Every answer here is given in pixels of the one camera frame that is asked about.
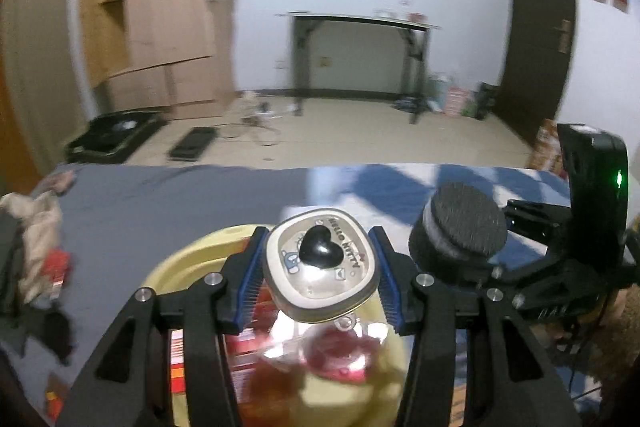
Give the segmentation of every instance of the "crumpled cloth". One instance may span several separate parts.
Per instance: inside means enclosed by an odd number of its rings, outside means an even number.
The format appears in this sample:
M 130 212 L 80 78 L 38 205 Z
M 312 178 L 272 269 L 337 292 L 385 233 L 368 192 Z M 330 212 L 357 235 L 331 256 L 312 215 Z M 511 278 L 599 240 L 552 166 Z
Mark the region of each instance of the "crumpled cloth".
M 62 210 L 52 191 L 44 192 L 35 200 L 13 192 L 0 199 L 0 208 L 20 219 L 24 228 L 24 269 L 18 288 L 22 301 L 28 303 L 47 288 L 47 280 L 40 270 L 49 251 L 60 246 Z

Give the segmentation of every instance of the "black table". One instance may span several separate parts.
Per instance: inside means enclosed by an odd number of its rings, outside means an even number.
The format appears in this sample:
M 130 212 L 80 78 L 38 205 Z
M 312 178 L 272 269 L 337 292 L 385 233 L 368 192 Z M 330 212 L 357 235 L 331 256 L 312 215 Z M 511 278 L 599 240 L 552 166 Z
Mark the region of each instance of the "black table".
M 430 31 L 440 29 L 439 26 L 421 24 L 396 19 L 385 19 L 379 17 L 359 17 L 352 15 L 333 15 L 318 13 L 290 13 L 293 17 L 293 81 L 294 93 L 296 97 L 296 116 L 302 115 L 303 100 L 308 98 L 310 89 L 310 60 L 309 60 L 309 37 L 318 29 L 323 22 L 354 22 L 364 24 L 376 24 L 379 26 L 392 26 L 398 28 L 400 35 L 405 42 L 404 61 L 402 63 L 402 74 L 400 78 L 399 98 L 409 95 L 409 72 L 411 59 L 418 61 L 415 73 L 415 86 L 412 97 L 414 97 L 414 110 L 411 115 L 411 123 L 416 123 L 422 111 L 422 89 L 424 87 L 425 70 L 427 66 L 427 52 L 429 47 Z M 422 32 L 421 39 L 414 35 L 414 31 Z

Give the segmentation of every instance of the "metal screw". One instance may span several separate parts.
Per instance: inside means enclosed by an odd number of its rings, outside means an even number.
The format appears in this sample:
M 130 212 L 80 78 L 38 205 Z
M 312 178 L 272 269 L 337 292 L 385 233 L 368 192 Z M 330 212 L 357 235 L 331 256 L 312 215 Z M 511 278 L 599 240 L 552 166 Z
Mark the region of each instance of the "metal screw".
M 139 288 L 135 296 L 136 301 L 147 302 L 151 298 L 151 288 Z
M 215 286 L 222 282 L 222 275 L 218 272 L 207 273 L 206 276 L 204 276 L 204 282 L 209 286 Z
M 516 293 L 516 295 L 513 298 L 513 301 L 511 301 L 511 304 L 517 310 L 522 308 L 524 306 L 524 295 L 522 293 Z
M 343 315 L 342 317 L 338 317 L 334 320 L 334 326 L 339 331 L 351 331 L 354 326 L 357 324 L 358 320 L 356 315 L 353 313 L 349 313 L 348 315 Z
M 504 294 L 498 290 L 498 288 L 489 288 L 486 291 L 486 296 L 493 302 L 499 302 L 502 300 L 502 297 L 504 297 Z
M 419 286 L 427 288 L 428 286 L 433 285 L 436 280 L 433 278 L 433 275 L 428 273 L 418 273 L 418 275 L 415 276 L 415 282 L 417 282 Z

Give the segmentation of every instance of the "gray bed sheet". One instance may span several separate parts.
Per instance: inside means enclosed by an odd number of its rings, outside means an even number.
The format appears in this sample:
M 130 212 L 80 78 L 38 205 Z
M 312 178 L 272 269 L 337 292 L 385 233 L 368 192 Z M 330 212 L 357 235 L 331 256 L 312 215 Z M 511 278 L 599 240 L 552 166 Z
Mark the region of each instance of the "gray bed sheet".
M 306 169 L 76 169 L 76 184 L 60 198 L 62 248 L 73 258 L 62 294 L 74 331 L 70 365 L 60 365 L 33 339 L 23 359 L 8 351 L 27 399 L 43 415 L 49 373 L 72 384 L 123 304 L 158 263 L 207 233 L 277 223 L 284 207 L 306 204 Z

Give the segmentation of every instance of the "black sponge disc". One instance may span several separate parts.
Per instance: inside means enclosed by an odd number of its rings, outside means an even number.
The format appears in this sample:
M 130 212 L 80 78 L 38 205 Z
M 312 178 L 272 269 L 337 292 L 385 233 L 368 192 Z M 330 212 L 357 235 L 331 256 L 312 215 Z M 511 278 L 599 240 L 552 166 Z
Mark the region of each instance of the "black sponge disc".
M 431 198 L 431 214 L 442 233 L 456 247 L 491 256 L 507 242 L 504 215 L 494 200 L 460 182 L 447 183 Z

